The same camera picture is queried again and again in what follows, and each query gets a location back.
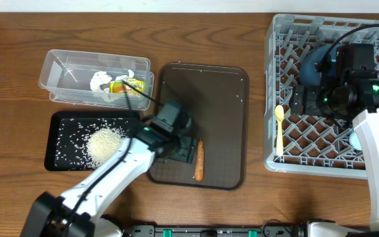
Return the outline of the dark blue plate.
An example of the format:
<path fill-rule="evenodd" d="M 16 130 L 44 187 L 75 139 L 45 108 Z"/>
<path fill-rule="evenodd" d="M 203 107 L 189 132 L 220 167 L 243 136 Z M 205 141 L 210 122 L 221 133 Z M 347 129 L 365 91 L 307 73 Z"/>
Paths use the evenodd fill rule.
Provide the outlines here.
<path fill-rule="evenodd" d="M 301 62 L 300 68 L 300 82 L 304 86 L 319 86 L 321 82 L 321 73 L 316 71 L 316 63 L 319 63 L 325 52 L 330 48 L 330 45 L 321 45 L 314 48 L 312 51 L 308 52 L 305 58 Z M 336 76 L 336 52 L 338 46 L 335 46 L 330 54 L 329 58 L 331 59 L 331 68 L 326 74 L 327 76 L 335 77 Z"/>

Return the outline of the carrot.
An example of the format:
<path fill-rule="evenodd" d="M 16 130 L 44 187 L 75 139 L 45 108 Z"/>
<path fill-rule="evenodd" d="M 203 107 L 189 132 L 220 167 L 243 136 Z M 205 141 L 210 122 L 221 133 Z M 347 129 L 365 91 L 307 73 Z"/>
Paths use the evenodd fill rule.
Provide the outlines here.
<path fill-rule="evenodd" d="M 197 155 L 195 163 L 195 179 L 202 181 L 204 177 L 204 163 L 205 163 L 205 146 L 202 139 L 199 140 L 197 146 Z"/>

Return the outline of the green yellow snack wrapper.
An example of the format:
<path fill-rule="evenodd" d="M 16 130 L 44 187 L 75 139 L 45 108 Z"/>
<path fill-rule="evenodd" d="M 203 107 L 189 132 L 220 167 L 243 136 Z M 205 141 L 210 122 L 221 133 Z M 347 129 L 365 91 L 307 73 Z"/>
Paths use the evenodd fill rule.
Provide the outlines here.
<path fill-rule="evenodd" d="M 130 95 L 138 95 L 145 88 L 145 83 L 135 78 L 127 79 L 127 84 L 123 85 L 122 80 L 114 81 L 109 84 L 109 91 L 111 93 L 129 93 Z"/>

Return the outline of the light blue cup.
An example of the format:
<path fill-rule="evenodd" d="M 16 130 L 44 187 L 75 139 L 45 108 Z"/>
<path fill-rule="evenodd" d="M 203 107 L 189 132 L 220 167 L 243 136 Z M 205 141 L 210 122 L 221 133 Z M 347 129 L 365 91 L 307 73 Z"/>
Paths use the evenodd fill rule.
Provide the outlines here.
<path fill-rule="evenodd" d="M 359 137 L 355 132 L 350 133 L 349 135 L 349 143 L 351 146 L 358 151 L 362 150 L 361 143 L 359 141 Z"/>

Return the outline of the yellow plastic spoon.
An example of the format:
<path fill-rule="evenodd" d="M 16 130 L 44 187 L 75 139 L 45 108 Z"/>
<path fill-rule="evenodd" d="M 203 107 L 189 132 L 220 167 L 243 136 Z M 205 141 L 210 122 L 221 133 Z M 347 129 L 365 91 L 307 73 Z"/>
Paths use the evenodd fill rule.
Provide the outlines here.
<path fill-rule="evenodd" d="M 276 154 L 281 157 L 284 154 L 283 146 L 283 132 L 282 132 L 282 122 L 284 120 L 284 108 L 281 105 L 277 105 L 274 110 L 274 116 L 277 122 L 277 137 L 276 137 Z"/>

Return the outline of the white tissue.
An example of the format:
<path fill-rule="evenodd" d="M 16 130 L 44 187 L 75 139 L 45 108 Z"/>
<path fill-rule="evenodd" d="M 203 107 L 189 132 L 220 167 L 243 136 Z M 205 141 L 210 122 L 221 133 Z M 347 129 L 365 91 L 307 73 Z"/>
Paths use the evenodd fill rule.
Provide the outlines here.
<path fill-rule="evenodd" d="M 124 93 L 126 90 L 127 86 L 123 86 L 122 82 L 128 82 L 133 78 L 134 72 L 132 70 L 128 70 L 127 75 L 117 76 L 116 78 L 108 75 L 106 71 L 99 71 L 93 75 L 89 86 L 91 91 L 102 93 L 102 95 L 95 95 L 95 97 L 100 97 L 110 103 L 118 99 L 117 94 Z"/>

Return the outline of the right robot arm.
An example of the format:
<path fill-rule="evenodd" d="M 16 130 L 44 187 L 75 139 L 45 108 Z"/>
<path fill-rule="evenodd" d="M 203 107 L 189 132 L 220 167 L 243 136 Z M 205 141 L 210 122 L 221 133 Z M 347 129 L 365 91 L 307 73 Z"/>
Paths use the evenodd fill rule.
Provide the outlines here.
<path fill-rule="evenodd" d="M 300 85 L 290 99 L 294 115 L 345 121 L 356 133 L 370 191 L 370 230 L 311 221 L 307 236 L 379 236 L 379 76 L 368 43 L 318 47 L 301 62 Z"/>

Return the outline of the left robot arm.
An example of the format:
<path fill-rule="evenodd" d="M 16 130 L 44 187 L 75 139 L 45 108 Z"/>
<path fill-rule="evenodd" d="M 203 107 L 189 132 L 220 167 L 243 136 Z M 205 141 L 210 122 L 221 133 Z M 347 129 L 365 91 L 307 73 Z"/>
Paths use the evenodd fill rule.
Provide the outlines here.
<path fill-rule="evenodd" d="M 133 121 L 121 146 L 87 178 L 59 197 L 44 192 L 33 202 L 21 236 L 122 236 L 103 213 L 157 157 L 191 162 L 191 126 L 189 109 L 174 101 L 151 118 Z"/>

